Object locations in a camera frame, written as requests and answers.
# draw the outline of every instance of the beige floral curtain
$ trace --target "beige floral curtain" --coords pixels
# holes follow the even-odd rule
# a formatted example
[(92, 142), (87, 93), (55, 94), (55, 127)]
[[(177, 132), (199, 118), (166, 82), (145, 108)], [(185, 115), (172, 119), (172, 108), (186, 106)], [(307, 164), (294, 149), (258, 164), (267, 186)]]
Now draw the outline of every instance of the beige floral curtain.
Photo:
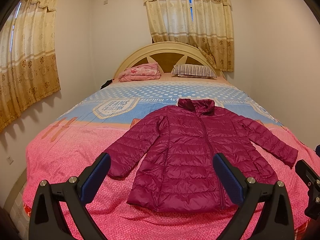
[(234, 71), (234, 36), (230, 0), (192, 0), (198, 48), (222, 71)]
[(196, 46), (189, 0), (144, 0), (154, 42), (177, 41)]
[[(230, 0), (144, 0), (154, 42), (178, 41), (199, 48), (218, 70), (234, 71)], [(190, 7), (193, 8), (193, 20)]]
[(21, 0), (0, 32), (0, 132), (60, 90), (54, 49), (57, 0)]

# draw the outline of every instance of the pink blanket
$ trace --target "pink blanket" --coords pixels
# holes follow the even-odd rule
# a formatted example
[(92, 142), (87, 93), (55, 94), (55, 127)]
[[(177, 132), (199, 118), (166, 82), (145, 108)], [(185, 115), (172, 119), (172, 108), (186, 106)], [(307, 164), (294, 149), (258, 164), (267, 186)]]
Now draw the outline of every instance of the pink blanket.
[(143, 81), (159, 79), (161, 77), (158, 63), (142, 64), (136, 67), (127, 68), (120, 73), (118, 79), (120, 82)]
[[(42, 138), (50, 127), (42, 131), (27, 147), (28, 184), (23, 194), (23, 201), (29, 207), (32, 206), (36, 189), (42, 179), (58, 183), (66, 181), (71, 176), (78, 176), (104, 149), (126, 132), (125, 129), (111, 127), (72, 125), (63, 136), (51, 142), (50, 136)], [(270, 130), (280, 140), (299, 150), (298, 160), (304, 159), (317, 173), (320, 173), (320, 159), (314, 151), (300, 143), (288, 130), (281, 127)], [(256, 147), (271, 164), (279, 179), (284, 181), (293, 209), (295, 228), (298, 228), (308, 221), (304, 215), (304, 209), (308, 205), (308, 188), (294, 169), (291, 170), (271, 154)], [(106, 177), (94, 201), (87, 205), (93, 219), (109, 240), (217, 238), (233, 216), (234, 210), (203, 214), (156, 213), (126, 204), (140, 163), (125, 180), (118, 181)], [(243, 239), (247, 239), (253, 232), (261, 208), (262, 205), (259, 205)], [(62, 204), (62, 210), (73, 236), (81, 239), (65, 203)]]

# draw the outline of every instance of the electrical outlet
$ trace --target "electrical outlet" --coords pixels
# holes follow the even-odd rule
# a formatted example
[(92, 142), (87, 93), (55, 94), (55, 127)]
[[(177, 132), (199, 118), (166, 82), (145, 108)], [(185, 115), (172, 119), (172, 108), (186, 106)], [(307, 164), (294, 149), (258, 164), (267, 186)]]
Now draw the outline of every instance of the electrical outlet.
[(7, 162), (9, 163), (9, 165), (13, 163), (13, 159), (11, 158), (11, 156), (7, 157)]

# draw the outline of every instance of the quilted jacket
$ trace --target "quilted jacket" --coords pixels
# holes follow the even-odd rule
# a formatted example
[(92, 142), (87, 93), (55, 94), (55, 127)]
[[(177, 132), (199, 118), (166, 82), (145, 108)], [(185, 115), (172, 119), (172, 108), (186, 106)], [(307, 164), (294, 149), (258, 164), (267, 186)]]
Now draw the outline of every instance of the quilted jacket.
[(223, 153), (246, 177), (278, 178), (250, 142), (292, 168), (298, 151), (258, 122), (217, 107), (214, 101), (180, 99), (148, 114), (105, 152), (111, 178), (126, 177), (144, 156), (127, 203), (158, 212), (214, 212), (232, 206), (212, 167)]

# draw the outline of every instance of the wooden headboard panel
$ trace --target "wooden headboard panel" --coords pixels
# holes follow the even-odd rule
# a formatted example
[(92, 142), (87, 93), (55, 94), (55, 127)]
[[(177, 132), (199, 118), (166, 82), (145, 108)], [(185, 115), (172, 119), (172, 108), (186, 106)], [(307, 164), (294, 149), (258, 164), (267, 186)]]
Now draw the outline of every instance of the wooden headboard panel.
[(137, 50), (120, 65), (114, 78), (129, 67), (152, 62), (158, 62), (164, 73), (170, 73), (173, 66), (179, 64), (206, 65), (224, 78), (223, 72), (216, 70), (197, 48), (172, 41), (153, 43)]

